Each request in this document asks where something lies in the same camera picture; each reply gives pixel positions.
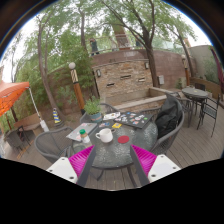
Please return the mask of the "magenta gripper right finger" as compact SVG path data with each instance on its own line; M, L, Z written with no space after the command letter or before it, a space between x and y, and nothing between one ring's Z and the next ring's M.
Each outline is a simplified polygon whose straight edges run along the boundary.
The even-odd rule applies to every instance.
M136 167L141 185L145 186L149 184L150 181L148 179L148 173L151 170L157 156L136 145L130 146L130 155Z

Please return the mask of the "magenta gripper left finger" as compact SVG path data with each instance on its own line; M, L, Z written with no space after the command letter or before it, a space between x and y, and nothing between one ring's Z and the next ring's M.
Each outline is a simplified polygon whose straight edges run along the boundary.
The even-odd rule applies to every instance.
M77 185L81 187L85 186L95 156L96 149L95 146L92 145L69 158L69 162L78 177Z

